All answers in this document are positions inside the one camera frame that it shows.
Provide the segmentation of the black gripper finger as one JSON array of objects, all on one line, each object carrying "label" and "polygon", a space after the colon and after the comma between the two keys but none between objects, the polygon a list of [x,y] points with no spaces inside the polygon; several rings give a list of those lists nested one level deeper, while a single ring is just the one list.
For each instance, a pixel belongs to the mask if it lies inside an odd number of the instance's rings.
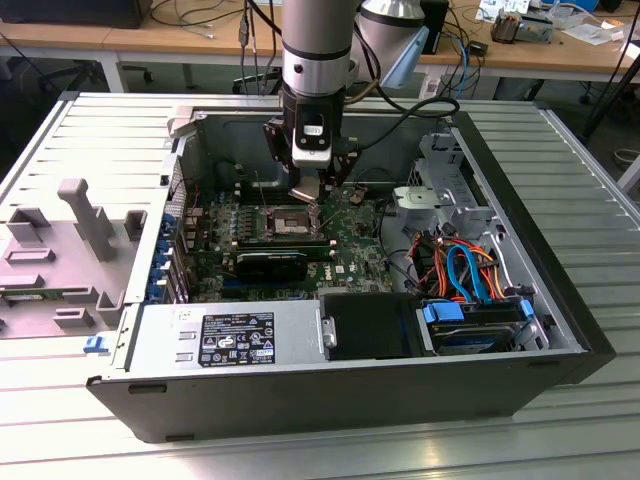
[{"label": "black gripper finger", "polygon": [[319,202],[341,187],[359,160],[359,143],[355,137],[339,137],[333,142],[329,165],[319,170]]},{"label": "black gripper finger", "polygon": [[272,117],[263,124],[263,132],[273,160],[282,166],[287,186],[293,189],[300,182],[300,170],[293,163],[292,147],[282,118]]}]

